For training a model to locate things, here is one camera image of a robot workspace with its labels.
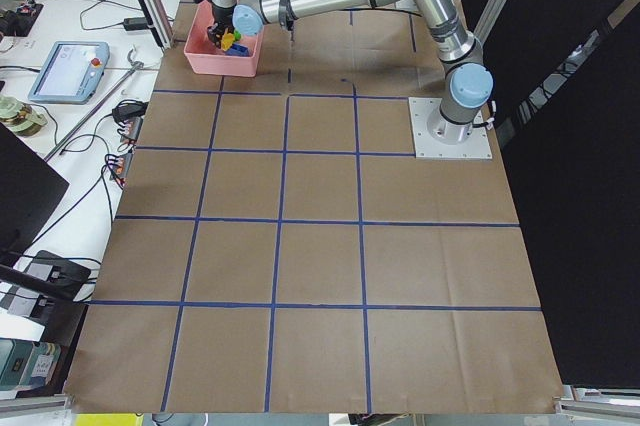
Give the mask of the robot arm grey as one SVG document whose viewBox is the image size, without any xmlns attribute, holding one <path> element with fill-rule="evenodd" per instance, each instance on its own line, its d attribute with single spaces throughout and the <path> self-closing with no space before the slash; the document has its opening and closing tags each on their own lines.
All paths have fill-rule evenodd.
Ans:
<svg viewBox="0 0 640 426">
<path fill-rule="evenodd" d="M 377 8 L 398 0 L 206 0 L 214 18 L 211 41 L 237 31 L 255 36 L 268 24 L 289 30 L 301 18 L 369 6 Z M 445 73 L 445 93 L 428 119 L 431 136 L 445 144 L 466 141 L 475 118 L 488 102 L 493 77 L 483 65 L 481 42 L 464 26 L 453 0 L 413 0 L 437 45 Z"/>
</svg>

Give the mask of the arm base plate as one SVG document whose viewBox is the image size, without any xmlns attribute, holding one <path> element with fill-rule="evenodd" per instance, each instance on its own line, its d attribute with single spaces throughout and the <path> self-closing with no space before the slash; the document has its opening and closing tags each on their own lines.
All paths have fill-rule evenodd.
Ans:
<svg viewBox="0 0 640 426">
<path fill-rule="evenodd" d="M 491 160 L 486 128 L 448 122 L 441 115 L 440 103 L 440 98 L 408 99 L 415 156 L 433 160 Z"/>
</svg>

